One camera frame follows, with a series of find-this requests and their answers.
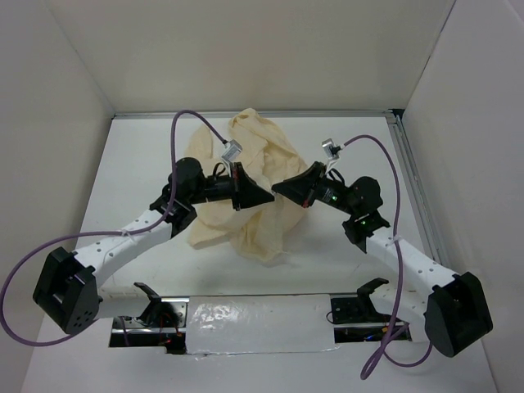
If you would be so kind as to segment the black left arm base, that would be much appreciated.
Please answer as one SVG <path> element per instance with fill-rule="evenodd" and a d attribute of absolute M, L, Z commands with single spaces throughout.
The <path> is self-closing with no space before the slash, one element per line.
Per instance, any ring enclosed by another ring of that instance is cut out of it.
<path fill-rule="evenodd" d="M 126 315 L 116 316 L 111 325 L 110 348 L 161 347 L 171 355 L 187 352 L 186 331 L 189 299 L 161 296 L 143 282 L 111 293 Z"/>

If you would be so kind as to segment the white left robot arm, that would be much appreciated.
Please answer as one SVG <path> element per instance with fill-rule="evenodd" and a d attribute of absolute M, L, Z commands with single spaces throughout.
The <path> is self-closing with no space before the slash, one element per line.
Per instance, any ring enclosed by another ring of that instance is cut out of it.
<path fill-rule="evenodd" d="M 119 235 L 101 237 L 75 251 L 58 247 L 50 252 L 34 289 L 34 301 L 65 334 L 78 334 L 99 313 L 102 284 L 144 252 L 184 231 L 197 217 L 197 204 L 230 201 L 239 211 L 273 200 L 239 162 L 206 176 L 199 160 L 182 158 L 161 195 Z"/>

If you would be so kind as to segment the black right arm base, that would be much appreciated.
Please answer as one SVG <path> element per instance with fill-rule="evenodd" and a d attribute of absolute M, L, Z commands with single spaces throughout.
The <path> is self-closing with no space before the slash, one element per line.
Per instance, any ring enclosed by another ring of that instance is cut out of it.
<path fill-rule="evenodd" d="M 330 295 L 331 310 L 326 320 L 333 326 L 336 344 L 378 342 L 385 335 L 391 316 L 376 310 L 371 295 L 389 282 L 374 278 L 350 294 Z"/>

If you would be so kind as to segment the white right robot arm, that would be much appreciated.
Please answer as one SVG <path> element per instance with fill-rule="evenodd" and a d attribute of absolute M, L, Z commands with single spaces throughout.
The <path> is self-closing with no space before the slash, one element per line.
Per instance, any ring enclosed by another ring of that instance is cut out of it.
<path fill-rule="evenodd" d="M 376 179 L 363 176 L 350 186 L 329 178 L 314 162 L 303 174 L 272 187 L 303 208 L 321 201 L 347 213 L 345 235 L 363 253 L 380 260 L 403 279 L 398 318 L 409 324 L 415 341 L 428 341 L 441 354 L 454 357 L 493 328 L 480 280 L 437 264 L 395 235 L 378 210 L 383 204 Z"/>

